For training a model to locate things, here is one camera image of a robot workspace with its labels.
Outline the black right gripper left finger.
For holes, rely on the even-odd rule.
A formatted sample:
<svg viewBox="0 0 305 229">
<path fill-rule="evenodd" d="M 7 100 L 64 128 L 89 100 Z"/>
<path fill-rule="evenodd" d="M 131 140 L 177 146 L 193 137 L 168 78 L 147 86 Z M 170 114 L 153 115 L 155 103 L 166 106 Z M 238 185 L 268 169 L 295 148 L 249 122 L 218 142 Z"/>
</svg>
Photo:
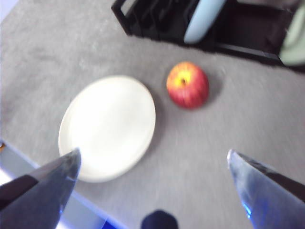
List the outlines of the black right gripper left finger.
<svg viewBox="0 0 305 229">
<path fill-rule="evenodd" d="M 0 187 L 2 229 L 54 229 L 75 187 L 79 149 Z"/>
</svg>

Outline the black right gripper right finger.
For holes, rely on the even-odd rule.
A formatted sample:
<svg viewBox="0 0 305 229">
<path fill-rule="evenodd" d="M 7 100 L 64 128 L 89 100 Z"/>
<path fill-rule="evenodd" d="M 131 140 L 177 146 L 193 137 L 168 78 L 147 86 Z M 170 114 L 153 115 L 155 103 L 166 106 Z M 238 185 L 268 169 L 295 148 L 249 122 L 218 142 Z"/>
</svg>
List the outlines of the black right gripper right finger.
<svg viewBox="0 0 305 229">
<path fill-rule="evenodd" d="M 304 184 L 233 149 L 228 152 L 227 163 L 253 228 L 305 227 Z"/>
</svg>

